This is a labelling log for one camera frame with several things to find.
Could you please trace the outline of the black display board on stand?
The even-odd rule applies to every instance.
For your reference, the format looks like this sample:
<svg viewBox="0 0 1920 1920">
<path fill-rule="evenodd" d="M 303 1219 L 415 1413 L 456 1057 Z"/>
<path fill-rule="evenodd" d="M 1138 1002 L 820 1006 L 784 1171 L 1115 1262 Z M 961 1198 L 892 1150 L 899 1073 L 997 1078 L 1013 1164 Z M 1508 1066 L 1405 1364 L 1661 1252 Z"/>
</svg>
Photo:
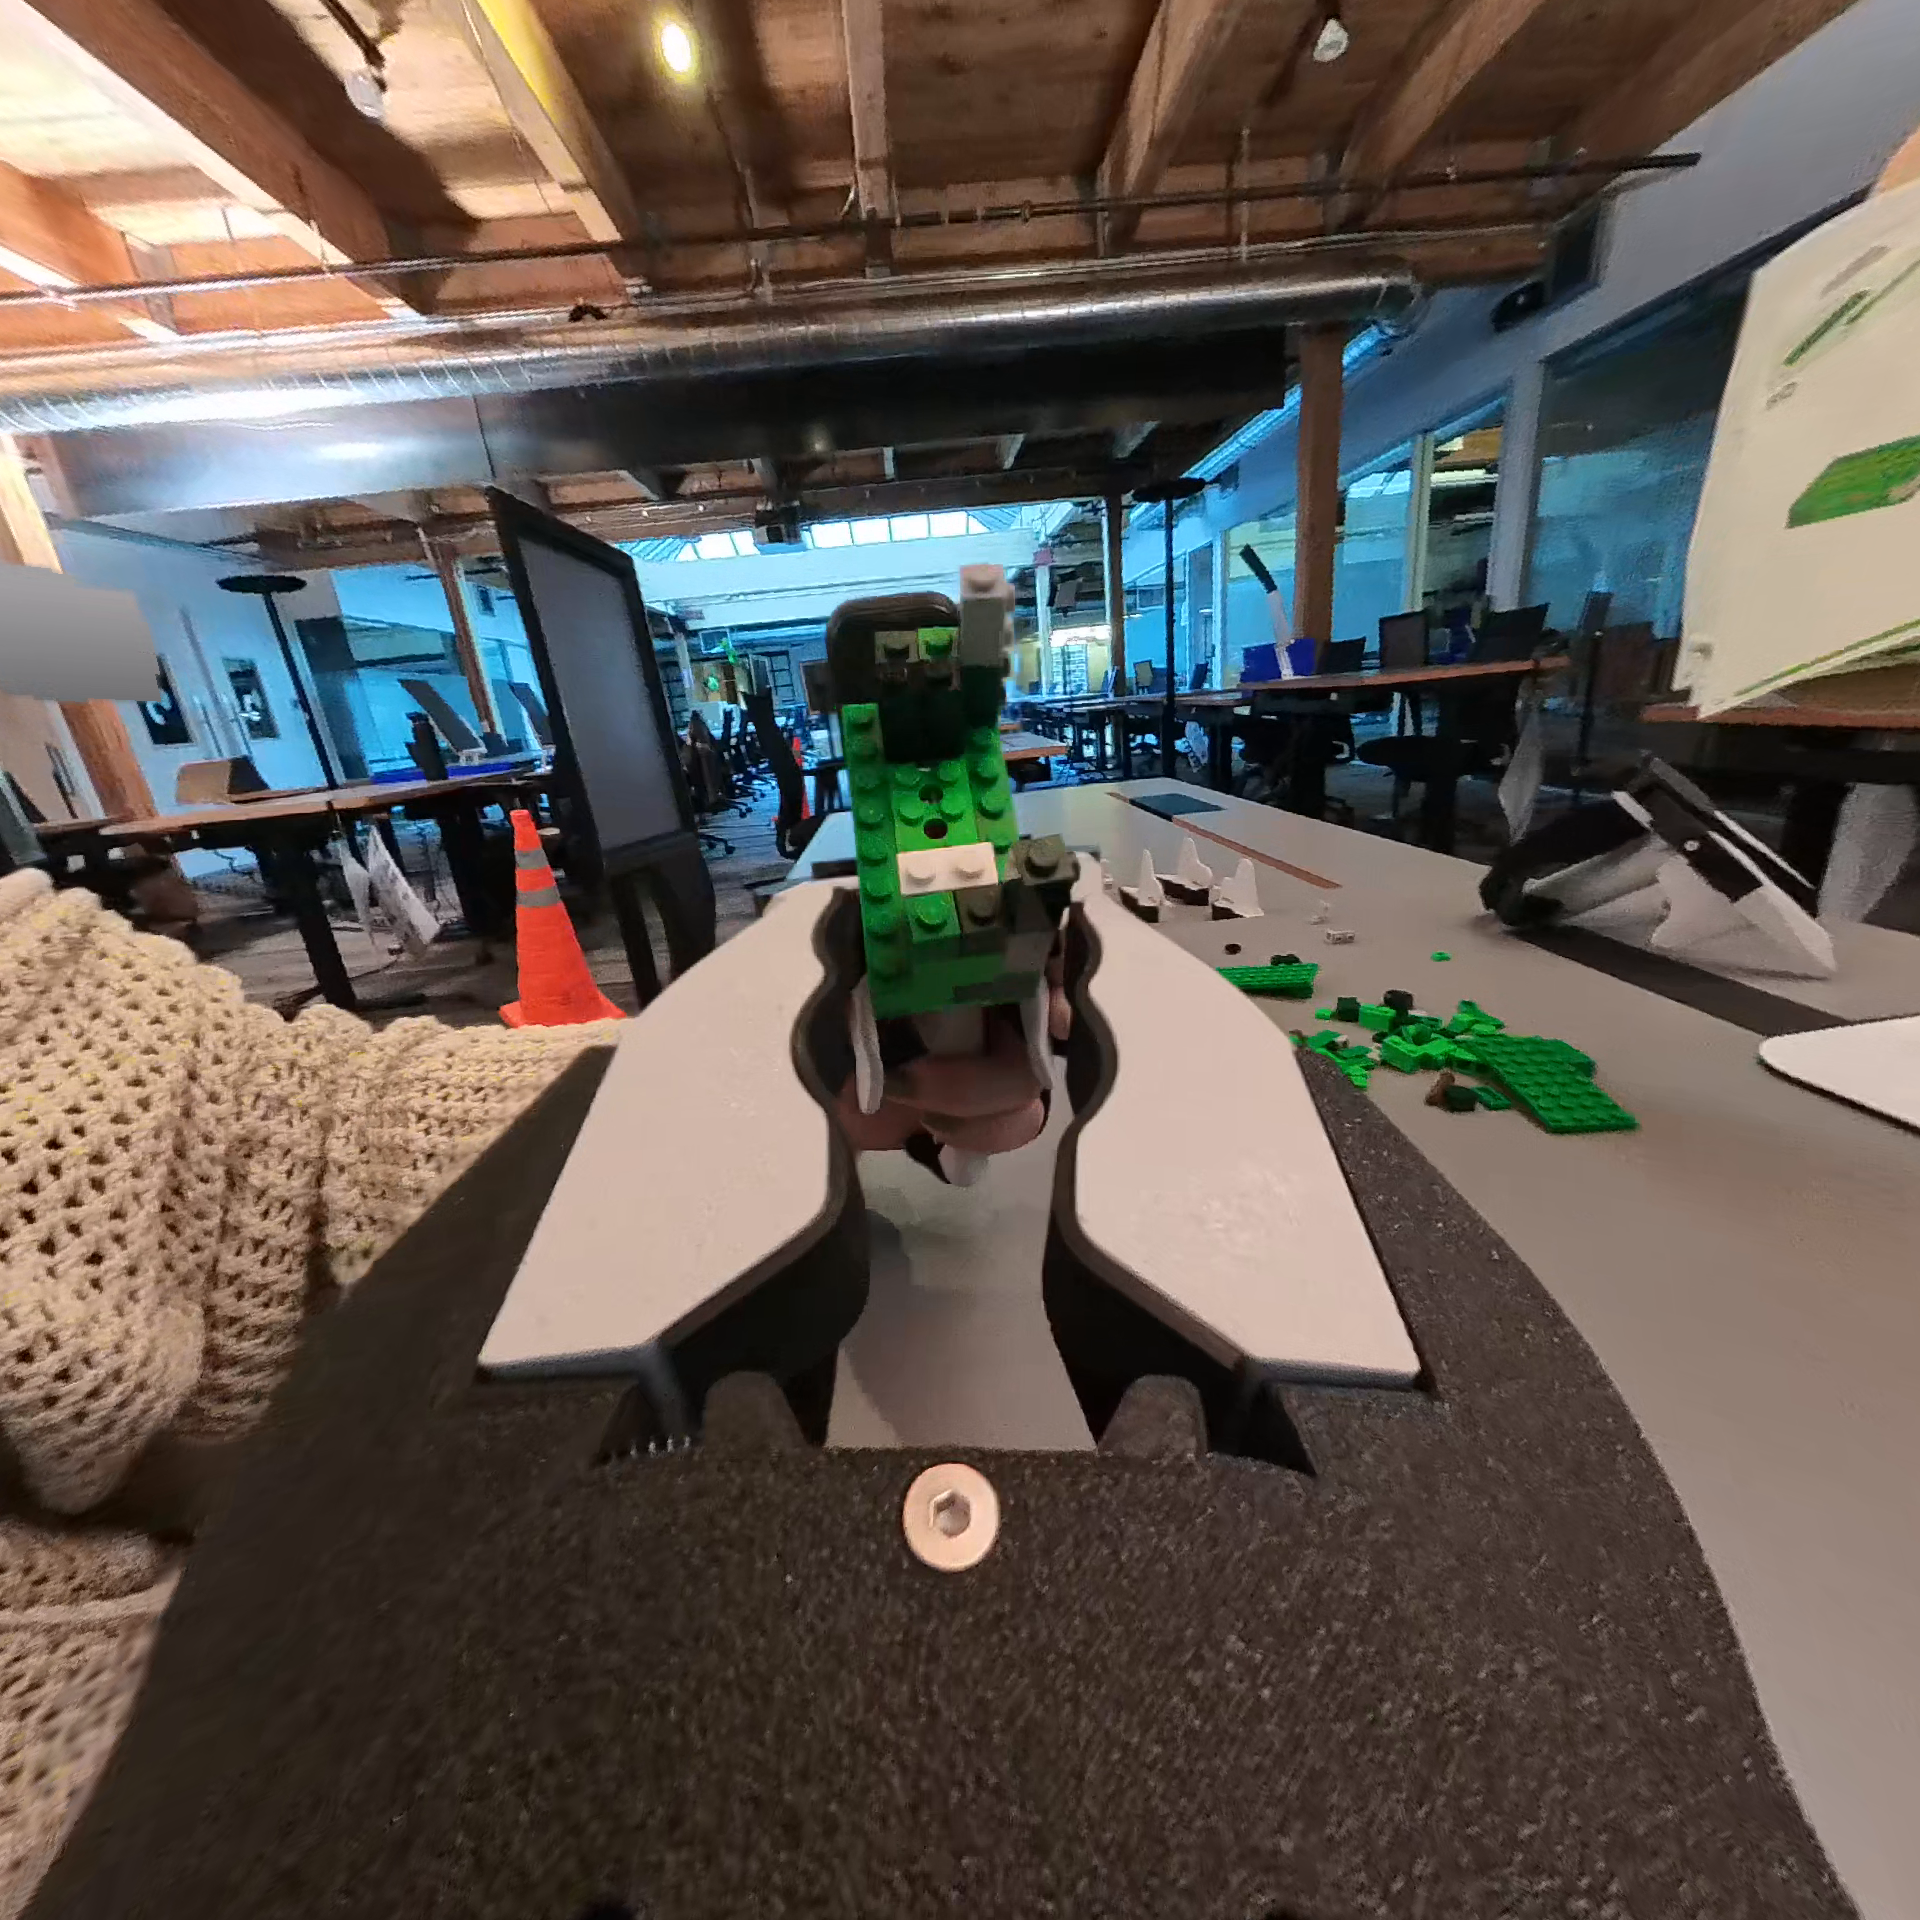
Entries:
<svg viewBox="0 0 1920 1920">
<path fill-rule="evenodd" d="M 715 947 L 715 895 L 634 559 L 484 492 L 556 739 L 567 853 L 608 903 L 639 1006 Z"/>
</svg>

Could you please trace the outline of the lego instruction booklet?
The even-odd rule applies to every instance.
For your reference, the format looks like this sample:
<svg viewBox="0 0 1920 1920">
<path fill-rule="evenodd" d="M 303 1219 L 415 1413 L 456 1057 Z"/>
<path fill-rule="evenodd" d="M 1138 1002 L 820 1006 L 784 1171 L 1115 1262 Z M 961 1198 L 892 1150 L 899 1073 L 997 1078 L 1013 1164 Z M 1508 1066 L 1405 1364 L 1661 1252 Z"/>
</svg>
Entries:
<svg viewBox="0 0 1920 1920">
<path fill-rule="evenodd" d="M 1700 715 L 1913 665 L 1917 183 L 1749 283 L 1687 553 L 1680 687 Z"/>
</svg>

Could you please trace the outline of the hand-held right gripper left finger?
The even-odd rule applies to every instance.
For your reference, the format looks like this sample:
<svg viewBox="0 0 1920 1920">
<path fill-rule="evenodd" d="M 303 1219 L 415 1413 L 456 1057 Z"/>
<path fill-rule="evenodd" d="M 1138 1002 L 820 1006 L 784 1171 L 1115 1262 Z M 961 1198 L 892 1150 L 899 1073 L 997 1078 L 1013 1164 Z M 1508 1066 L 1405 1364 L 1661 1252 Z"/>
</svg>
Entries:
<svg viewBox="0 0 1920 1920">
<path fill-rule="evenodd" d="M 779 891 L 616 1043 L 477 1354 L 492 1383 L 624 1383 L 643 1444 L 769 1375 L 811 1444 L 868 1300 L 872 1239 L 835 1113 L 864 978 L 849 879 Z"/>
</svg>

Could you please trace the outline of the person's left hand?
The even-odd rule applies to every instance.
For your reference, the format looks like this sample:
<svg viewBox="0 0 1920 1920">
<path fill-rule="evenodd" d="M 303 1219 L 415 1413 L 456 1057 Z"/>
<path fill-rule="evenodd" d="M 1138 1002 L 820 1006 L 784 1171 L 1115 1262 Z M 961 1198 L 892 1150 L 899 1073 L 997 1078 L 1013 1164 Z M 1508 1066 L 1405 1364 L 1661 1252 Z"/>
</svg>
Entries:
<svg viewBox="0 0 1920 1920">
<path fill-rule="evenodd" d="M 1036 1006 L 1031 998 L 879 1020 L 875 1105 L 861 1105 L 855 1067 L 835 1093 L 836 1118 L 852 1150 L 903 1153 L 947 1180 L 952 1171 L 945 1158 L 989 1158 L 1039 1140 L 1049 1119 L 1055 1061 L 1065 1057 L 1072 1033 L 1063 933 L 1048 953 L 1042 977 L 1044 1041 L 1027 1033 Z"/>
</svg>

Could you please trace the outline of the orange traffic cone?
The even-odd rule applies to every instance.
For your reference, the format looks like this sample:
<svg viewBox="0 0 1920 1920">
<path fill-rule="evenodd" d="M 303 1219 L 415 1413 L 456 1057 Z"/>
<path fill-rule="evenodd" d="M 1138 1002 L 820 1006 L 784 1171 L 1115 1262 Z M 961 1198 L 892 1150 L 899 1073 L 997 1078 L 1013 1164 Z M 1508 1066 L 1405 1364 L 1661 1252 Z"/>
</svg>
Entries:
<svg viewBox="0 0 1920 1920">
<path fill-rule="evenodd" d="M 624 1020 L 588 970 L 536 817 L 515 806 L 511 825 L 520 997 L 498 1009 L 500 1021 L 507 1028 L 540 1028 Z"/>
</svg>

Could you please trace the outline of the wooden desk with black legs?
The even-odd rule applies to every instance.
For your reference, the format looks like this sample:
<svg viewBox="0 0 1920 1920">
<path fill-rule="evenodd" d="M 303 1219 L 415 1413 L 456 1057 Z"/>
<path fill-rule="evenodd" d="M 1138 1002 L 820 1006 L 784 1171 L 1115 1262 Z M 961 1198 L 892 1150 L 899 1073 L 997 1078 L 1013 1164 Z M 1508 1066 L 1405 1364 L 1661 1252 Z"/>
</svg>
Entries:
<svg viewBox="0 0 1920 1920">
<path fill-rule="evenodd" d="M 1208 778 L 1228 780 L 1220 759 L 1229 739 L 1253 723 L 1333 725 L 1343 715 L 1385 695 L 1415 697 L 1432 708 L 1433 731 L 1397 734 L 1388 746 L 1392 778 L 1423 789 L 1419 845 L 1451 854 L 1457 847 L 1457 790 L 1465 778 L 1491 775 L 1504 765 L 1522 734 L 1522 695 L 1533 695 L 1561 678 L 1570 657 L 1530 657 L 1482 663 L 1419 665 L 1373 675 L 1314 675 L 1251 684 L 1229 691 L 1185 692 L 1168 701 L 1173 715 L 1195 718 L 1211 729 Z"/>
<path fill-rule="evenodd" d="M 482 943 L 513 934 L 513 883 L 493 879 L 484 854 L 484 810 L 527 806 L 552 783 L 552 775 L 511 770 L 441 782 L 354 783 L 295 796 L 252 797 L 233 804 L 193 806 L 151 818 L 80 818 L 36 822 L 49 857 L 99 860 L 111 847 L 236 850 L 245 847 L 282 879 L 319 995 L 353 1012 L 397 1012 L 418 997 L 362 1002 L 320 899 L 319 854 L 360 825 L 408 814 L 439 829 L 453 894 L 468 933 Z"/>
</svg>

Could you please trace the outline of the black floor lamp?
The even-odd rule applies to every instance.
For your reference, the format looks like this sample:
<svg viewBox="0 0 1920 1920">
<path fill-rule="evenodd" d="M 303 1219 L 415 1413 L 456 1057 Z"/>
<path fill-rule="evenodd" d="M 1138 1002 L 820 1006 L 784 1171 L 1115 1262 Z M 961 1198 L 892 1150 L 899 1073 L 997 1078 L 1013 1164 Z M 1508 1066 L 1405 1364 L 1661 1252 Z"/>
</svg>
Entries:
<svg viewBox="0 0 1920 1920">
<path fill-rule="evenodd" d="M 336 787 L 340 782 L 340 772 L 335 763 L 328 734 L 320 725 L 319 708 L 309 692 L 305 670 L 298 658 L 298 650 L 292 636 L 289 633 L 285 620 L 282 618 L 282 599 L 300 597 L 307 589 L 307 578 L 285 574 L 285 571 L 255 571 L 255 574 L 229 574 L 216 582 L 223 593 L 255 599 L 264 605 L 269 625 L 272 636 L 280 646 L 280 658 L 285 670 L 289 682 L 292 684 L 295 707 L 305 723 L 305 731 L 309 746 L 316 755 L 320 765 L 322 783 Z"/>
</svg>

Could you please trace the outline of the person's left forearm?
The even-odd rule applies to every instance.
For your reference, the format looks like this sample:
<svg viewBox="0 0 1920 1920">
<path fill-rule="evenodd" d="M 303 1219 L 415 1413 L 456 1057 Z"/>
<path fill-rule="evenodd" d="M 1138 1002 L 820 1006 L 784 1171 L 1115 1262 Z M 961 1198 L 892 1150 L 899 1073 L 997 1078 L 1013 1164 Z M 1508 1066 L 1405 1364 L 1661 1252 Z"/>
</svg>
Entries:
<svg viewBox="0 0 1920 1920">
<path fill-rule="evenodd" d="M 80 1515 L 255 1429 L 349 1292 L 612 1021 L 298 1020 L 42 871 L 3 886 L 3 1426 Z"/>
</svg>

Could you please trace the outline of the black and white device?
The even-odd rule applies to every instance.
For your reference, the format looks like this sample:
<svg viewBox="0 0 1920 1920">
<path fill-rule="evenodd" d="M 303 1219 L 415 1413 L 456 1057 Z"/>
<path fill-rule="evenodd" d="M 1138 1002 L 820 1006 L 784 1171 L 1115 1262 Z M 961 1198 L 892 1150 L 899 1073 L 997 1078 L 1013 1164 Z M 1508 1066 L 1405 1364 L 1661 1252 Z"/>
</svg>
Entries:
<svg viewBox="0 0 1920 1920">
<path fill-rule="evenodd" d="M 1650 953 L 1801 978 L 1839 974 L 1818 886 L 1698 783 L 1647 755 L 1605 801 L 1508 845 L 1480 879 L 1504 927 L 1633 925 Z"/>
</svg>

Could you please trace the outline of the silver ceiling duct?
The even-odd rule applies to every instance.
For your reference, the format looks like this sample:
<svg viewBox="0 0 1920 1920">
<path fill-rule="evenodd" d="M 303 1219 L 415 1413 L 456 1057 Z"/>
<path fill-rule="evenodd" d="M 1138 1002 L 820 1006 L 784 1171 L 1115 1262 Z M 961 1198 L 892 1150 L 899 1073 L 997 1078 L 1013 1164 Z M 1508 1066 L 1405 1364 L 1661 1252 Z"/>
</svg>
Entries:
<svg viewBox="0 0 1920 1920">
<path fill-rule="evenodd" d="M 1226 330 L 1397 319 L 1405 263 L 1180 259 L 1149 271 L 1008 271 L 835 283 L 784 299 L 666 299 L 610 319 L 532 311 L 391 327 L 199 333 L 170 348 L 4 355 L 9 435 L 265 422 L 404 399 L 559 394 L 601 382 L 937 365 L 965 355 L 1163 346 Z"/>
</svg>

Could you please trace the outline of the wooden post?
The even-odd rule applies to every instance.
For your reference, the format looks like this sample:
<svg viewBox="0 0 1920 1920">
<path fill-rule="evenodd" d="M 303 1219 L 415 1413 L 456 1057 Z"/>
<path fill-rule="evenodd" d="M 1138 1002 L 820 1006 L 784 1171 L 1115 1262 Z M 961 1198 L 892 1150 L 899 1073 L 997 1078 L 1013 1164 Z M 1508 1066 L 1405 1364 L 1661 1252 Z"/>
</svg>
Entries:
<svg viewBox="0 0 1920 1920">
<path fill-rule="evenodd" d="M 1301 327 L 1298 438 L 1295 503 L 1295 597 L 1292 622 L 1298 637 L 1331 641 L 1335 611 L 1335 559 L 1339 516 L 1343 444 L 1343 357 L 1344 327 Z"/>
</svg>

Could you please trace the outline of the pile of green lego bricks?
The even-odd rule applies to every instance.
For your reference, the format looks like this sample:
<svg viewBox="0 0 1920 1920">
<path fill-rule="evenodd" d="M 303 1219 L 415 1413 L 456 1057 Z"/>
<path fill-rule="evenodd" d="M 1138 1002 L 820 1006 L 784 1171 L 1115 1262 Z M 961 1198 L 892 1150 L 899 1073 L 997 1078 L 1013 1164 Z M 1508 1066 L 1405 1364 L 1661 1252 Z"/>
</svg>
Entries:
<svg viewBox="0 0 1920 1920">
<path fill-rule="evenodd" d="M 1296 1051 L 1362 1094 L 1385 1075 L 1423 1084 L 1425 1105 L 1441 1113 L 1519 1113 L 1549 1135 L 1625 1135 L 1641 1127 L 1600 1084 L 1592 1053 L 1524 1033 L 1473 997 L 1451 1009 L 1404 988 L 1316 998 L 1321 971 L 1295 953 L 1251 963 L 1229 949 L 1213 971 L 1244 997 L 1301 1009 L 1307 1025 L 1288 1033 Z"/>
</svg>

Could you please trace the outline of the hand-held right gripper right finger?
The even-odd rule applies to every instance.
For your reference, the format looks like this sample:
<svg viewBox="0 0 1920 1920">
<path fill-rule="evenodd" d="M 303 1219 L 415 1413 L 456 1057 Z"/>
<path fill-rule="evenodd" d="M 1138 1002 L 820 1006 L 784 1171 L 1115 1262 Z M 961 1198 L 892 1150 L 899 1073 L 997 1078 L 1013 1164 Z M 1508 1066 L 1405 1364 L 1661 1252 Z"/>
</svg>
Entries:
<svg viewBox="0 0 1920 1920">
<path fill-rule="evenodd" d="M 1301 1453 L 1292 1387 L 1418 1389 L 1425 1361 L 1296 1046 L 1091 884 L 1042 1257 L 1052 1343 L 1098 1442 L 1147 1378 L 1218 1453 Z"/>
</svg>

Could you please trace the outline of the green lego model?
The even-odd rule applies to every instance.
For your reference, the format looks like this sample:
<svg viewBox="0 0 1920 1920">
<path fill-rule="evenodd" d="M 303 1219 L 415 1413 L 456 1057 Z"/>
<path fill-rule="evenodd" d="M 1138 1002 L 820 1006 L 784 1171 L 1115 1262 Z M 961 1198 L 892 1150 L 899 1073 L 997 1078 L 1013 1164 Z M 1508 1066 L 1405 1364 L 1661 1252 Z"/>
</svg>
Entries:
<svg viewBox="0 0 1920 1920">
<path fill-rule="evenodd" d="M 1013 607 L 995 564 L 965 567 L 956 597 L 843 604 L 828 668 L 875 1020 L 963 1041 L 1013 1009 L 1044 1046 L 1076 854 L 1018 828 L 1000 729 Z"/>
</svg>

